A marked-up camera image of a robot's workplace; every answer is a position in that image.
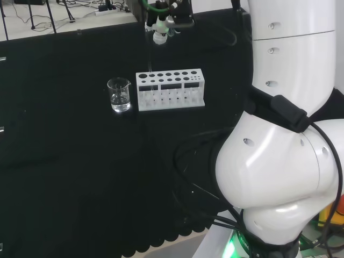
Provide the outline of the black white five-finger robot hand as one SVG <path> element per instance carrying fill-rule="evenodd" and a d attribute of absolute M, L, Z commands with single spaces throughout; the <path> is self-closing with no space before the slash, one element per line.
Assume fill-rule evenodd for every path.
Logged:
<path fill-rule="evenodd" d="M 146 11 L 145 31 L 153 33 L 153 42 L 164 45 L 181 29 L 194 26 L 192 1 L 140 1 Z"/>

